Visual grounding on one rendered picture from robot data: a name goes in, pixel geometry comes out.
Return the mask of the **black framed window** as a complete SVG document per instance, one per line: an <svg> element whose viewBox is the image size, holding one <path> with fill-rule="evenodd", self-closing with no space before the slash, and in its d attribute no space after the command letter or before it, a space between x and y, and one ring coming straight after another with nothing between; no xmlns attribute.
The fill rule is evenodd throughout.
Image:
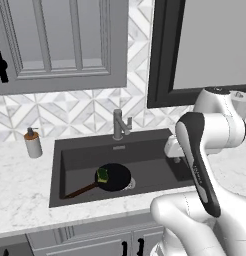
<svg viewBox="0 0 246 256"><path fill-rule="evenodd" d="M246 93L246 0L155 0L147 106L192 105L206 86Z"/></svg>

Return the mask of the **dark dishwasher front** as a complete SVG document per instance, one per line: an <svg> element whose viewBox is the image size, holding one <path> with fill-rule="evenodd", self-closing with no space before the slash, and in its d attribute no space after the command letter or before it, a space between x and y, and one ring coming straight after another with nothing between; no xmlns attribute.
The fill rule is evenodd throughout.
<svg viewBox="0 0 246 256"><path fill-rule="evenodd" d="M27 243L20 243L0 247L0 256L33 256Z"/></svg>

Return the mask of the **grey metal tap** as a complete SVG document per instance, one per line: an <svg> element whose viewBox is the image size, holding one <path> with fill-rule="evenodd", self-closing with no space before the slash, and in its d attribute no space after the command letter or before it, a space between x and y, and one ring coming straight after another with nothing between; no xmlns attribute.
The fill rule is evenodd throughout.
<svg viewBox="0 0 246 256"><path fill-rule="evenodd" d="M124 123L122 120L122 110L115 109L113 111L113 139L121 140L123 138L123 134L129 135L132 129L132 118L129 117L127 123Z"/></svg>

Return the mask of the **grey base cupboard door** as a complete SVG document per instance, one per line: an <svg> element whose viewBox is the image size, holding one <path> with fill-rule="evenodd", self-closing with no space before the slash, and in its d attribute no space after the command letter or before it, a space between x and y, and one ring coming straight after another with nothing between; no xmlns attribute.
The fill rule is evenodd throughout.
<svg viewBox="0 0 246 256"><path fill-rule="evenodd" d="M43 249L34 249L34 256L122 256L122 242L128 244L127 256L131 253L131 233L103 236L94 239L74 241Z"/></svg>
<svg viewBox="0 0 246 256"><path fill-rule="evenodd" d="M150 256L153 247L161 240L163 235L162 227L142 228L132 232L132 256L138 256L139 238L144 239L143 256Z"/></svg>

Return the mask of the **grey wall cupboard door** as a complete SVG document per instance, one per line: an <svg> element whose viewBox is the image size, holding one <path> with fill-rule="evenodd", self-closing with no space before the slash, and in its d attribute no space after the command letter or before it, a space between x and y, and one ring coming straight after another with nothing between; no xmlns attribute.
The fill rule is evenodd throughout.
<svg viewBox="0 0 246 256"><path fill-rule="evenodd" d="M121 88L129 0L0 0L0 96Z"/></svg>

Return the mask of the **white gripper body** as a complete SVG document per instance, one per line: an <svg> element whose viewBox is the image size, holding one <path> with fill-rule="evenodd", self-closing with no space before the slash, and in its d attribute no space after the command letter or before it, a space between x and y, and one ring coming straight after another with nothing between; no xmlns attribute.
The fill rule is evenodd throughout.
<svg viewBox="0 0 246 256"><path fill-rule="evenodd" d="M168 138L164 146L164 152L169 158L180 158L184 156L184 152L175 135L171 135Z"/></svg>

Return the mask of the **white soap dispenser brown top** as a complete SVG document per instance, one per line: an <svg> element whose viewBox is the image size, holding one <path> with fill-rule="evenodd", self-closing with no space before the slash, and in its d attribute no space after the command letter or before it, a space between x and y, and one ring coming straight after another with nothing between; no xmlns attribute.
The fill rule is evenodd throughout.
<svg viewBox="0 0 246 256"><path fill-rule="evenodd" d="M30 158L35 159L42 156L43 151L40 143L40 137L35 128L27 128L27 133L24 135L24 140Z"/></svg>

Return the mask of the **green and yellow sponge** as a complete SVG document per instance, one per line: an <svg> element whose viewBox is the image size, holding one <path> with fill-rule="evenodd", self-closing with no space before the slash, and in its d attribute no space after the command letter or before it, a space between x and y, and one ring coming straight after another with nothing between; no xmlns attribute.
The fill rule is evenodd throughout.
<svg viewBox="0 0 246 256"><path fill-rule="evenodd" d="M99 168L97 170L97 181L99 183L107 183L109 180L108 170L105 168Z"/></svg>

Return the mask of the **dark grey sink basin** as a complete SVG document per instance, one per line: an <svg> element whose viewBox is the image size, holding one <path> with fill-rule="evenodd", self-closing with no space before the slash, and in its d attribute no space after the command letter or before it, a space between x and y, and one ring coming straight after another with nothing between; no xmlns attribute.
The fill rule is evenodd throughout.
<svg viewBox="0 0 246 256"><path fill-rule="evenodd" d="M132 132L116 141L111 135L57 140L50 190L50 207L92 202L141 193L191 186L193 178L185 160L175 162L164 153L168 129ZM95 187L75 198L68 195L92 184L102 167L130 171L129 187L106 191Z"/></svg>

